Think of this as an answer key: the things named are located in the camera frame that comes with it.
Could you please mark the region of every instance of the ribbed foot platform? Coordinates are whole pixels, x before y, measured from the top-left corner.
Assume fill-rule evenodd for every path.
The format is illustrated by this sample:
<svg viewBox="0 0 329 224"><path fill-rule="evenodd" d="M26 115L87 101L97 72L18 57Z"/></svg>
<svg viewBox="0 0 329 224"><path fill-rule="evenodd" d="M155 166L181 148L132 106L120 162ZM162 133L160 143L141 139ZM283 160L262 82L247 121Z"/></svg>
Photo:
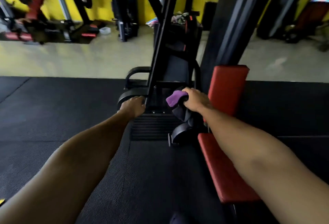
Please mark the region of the ribbed foot platform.
<svg viewBox="0 0 329 224"><path fill-rule="evenodd" d="M168 133L172 133L182 123L172 114L143 114L135 119L130 140L166 141Z"/></svg>

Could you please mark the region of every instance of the shiny floor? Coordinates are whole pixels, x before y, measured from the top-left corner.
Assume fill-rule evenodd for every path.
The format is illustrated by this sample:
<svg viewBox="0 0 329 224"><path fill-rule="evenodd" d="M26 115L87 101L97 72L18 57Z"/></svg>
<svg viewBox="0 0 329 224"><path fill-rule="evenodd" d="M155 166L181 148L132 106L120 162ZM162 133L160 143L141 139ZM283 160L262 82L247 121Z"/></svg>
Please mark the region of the shiny floor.
<svg viewBox="0 0 329 224"><path fill-rule="evenodd" d="M54 76L124 78L136 66L149 66L153 54L153 30L142 26L137 38L122 43L112 33L99 36L89 45L24 45L0 42L0 76ZM198 61L208 34L204 32ZM252 37L241 64L250 68L249 80L329 82L329 52L317 50L314 40L287 44L279 40ZM134 78L147 78L140 74Z"/></svg>

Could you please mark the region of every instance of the person's left arm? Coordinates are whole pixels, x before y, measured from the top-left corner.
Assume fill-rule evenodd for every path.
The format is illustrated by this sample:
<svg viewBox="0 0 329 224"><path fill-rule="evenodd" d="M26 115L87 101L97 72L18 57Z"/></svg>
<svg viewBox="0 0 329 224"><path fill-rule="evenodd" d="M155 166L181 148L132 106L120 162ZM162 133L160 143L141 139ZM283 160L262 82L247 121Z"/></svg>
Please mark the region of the person's left arm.
<svg viewBox="0 0 329 224"><path fill-rule="evenodd" d="M0 208L0 223L74 223L104 177L128 122L145 111L143 99L124 102L111 118L63 143Z"/></svg>

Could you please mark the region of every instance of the red bench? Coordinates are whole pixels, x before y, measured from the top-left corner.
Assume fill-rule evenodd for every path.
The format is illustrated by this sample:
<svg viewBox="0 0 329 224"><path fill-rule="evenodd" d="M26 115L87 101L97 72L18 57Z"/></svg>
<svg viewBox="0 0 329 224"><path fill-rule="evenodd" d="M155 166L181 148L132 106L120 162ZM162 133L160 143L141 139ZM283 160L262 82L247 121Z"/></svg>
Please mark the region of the red bench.
<svg viewBox="0 0 329 224"><path fill-rule="evenodd" d="M217 110L229 115L235 114L248 72L249 68L245 65L214 68L208 97ZM198 139L222 203L260 200L256 192L237 173L213 134L201 133Z"/></svg>

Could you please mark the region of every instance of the person's left hand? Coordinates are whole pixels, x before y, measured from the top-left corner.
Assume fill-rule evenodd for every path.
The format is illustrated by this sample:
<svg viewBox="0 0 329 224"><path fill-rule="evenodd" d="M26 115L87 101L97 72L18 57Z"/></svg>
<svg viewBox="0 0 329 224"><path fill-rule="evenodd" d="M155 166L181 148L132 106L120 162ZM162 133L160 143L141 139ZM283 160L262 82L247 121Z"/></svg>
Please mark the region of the person's left hand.
<svg viewBox="0 0 329 224"><path fill-rule="evenodd" d="M143 96L130 98L122 103L119 111L125 112L125 114L128 114L130 118L139 117L145 111L145 104L143 104L144 100L145 97Z"/></svg>

